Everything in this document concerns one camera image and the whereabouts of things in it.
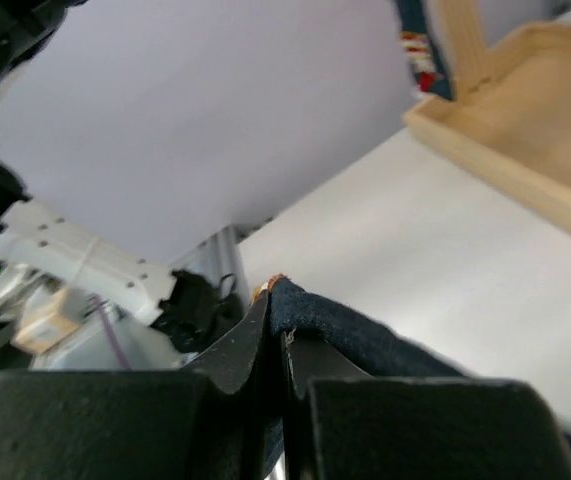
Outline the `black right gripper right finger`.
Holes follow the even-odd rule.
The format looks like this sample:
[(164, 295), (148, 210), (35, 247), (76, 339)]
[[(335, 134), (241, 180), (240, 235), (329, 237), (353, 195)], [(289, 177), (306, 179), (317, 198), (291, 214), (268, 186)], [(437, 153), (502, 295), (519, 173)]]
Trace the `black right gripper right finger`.
[(528, 385), (373, 377), (325, 340), (281, 338), (290, 479), (571, 479), (571, 450)]

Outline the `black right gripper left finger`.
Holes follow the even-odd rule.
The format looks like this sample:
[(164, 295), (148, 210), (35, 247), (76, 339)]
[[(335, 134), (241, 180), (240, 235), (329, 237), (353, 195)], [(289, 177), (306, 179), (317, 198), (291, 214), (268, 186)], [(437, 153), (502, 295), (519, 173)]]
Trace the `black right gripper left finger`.
[(177, 370), (0, 370), (0, 479), (261, 478), (268, 306)]

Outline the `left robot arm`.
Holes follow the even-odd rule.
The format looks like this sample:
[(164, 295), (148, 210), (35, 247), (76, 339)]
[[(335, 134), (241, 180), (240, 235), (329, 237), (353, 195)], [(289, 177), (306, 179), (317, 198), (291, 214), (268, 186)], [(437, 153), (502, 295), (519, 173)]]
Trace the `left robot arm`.
[[(67, 1), (0, 1), (0, 99)], [(226, 227), (179, 268), (148, 262), (31, 196), (0, 162), (0, 320), (36, 369), (176, 368), (232, 329), (249, 295)]]

